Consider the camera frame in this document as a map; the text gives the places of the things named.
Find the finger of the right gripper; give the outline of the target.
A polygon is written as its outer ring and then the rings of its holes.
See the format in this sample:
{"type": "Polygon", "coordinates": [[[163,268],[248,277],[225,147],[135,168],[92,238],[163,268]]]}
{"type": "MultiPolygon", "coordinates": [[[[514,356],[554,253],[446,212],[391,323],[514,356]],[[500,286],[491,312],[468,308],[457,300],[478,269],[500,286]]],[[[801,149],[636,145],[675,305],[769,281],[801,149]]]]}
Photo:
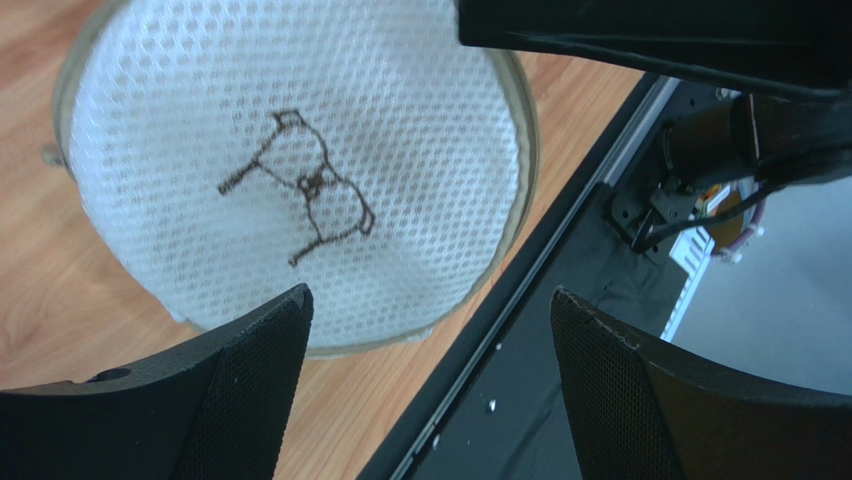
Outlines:
{"type": "Polygon", "coordinates": [[[851,97],[848,1],[461,1],[458,38],[794,101],[851,97]]]}

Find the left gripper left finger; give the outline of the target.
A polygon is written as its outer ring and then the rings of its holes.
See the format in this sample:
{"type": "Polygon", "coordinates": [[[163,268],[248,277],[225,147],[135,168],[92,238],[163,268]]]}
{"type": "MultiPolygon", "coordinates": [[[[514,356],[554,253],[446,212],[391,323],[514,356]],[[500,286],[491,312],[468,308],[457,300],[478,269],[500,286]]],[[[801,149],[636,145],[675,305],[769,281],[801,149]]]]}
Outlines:
{"type": "Polygon", "coordinates": [[[313,313],[313,295],[300,284],[87,381],[3,391],[2,477],[271,478],[313,313]]]}

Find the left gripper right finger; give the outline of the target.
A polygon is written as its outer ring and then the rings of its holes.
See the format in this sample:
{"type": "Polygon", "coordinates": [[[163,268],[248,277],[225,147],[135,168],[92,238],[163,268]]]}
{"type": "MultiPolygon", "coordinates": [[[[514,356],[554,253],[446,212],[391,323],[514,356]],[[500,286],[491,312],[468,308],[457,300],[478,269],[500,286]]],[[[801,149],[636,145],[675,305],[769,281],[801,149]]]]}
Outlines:
{"type": "Polygon", "coordinates": [[[586,479],[847,479],[851,399],[713,362],[558,289],[550,322],[586,479]]]}

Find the round white mesh laundry bag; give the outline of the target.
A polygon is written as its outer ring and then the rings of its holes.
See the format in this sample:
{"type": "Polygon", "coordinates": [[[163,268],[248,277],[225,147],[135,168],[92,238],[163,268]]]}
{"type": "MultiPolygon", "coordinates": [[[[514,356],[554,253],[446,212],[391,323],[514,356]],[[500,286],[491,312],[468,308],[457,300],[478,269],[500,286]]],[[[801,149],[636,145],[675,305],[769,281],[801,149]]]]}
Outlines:
{"type": "Polygon", "coordinates": [[[48,162],[178,322],[304,283],[311,358],[428,336],[517,242],[540,164],[518,56],[456,1],[107,1],[54,95],[48,162]]]}

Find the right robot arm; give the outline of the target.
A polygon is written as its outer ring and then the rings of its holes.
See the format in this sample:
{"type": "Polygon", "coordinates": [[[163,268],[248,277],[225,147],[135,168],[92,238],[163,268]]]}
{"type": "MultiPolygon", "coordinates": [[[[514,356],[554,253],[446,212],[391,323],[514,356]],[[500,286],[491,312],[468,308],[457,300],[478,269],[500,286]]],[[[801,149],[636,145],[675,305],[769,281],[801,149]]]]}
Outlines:
{"type": "Polygon", "coordinates": [[[462,1],[466,46],[582,57],[739,92],[683,119],[661,153],[703,188],[780,188],[851,173],[847,1],[462,1]]]}

